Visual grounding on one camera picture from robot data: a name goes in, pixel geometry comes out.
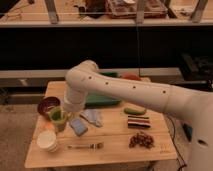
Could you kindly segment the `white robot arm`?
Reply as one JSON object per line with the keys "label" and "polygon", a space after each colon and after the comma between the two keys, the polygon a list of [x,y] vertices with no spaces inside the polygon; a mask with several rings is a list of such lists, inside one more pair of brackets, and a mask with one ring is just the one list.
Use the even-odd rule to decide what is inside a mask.
{"label": "white robot arm", "polygon": [[186,171],[213,169],[213,92],[107,77],[92,60],[71,68],[65,80],[62,104],[67,112],[82,110],[87,94],[94,92],[175,117],[193,129]]}

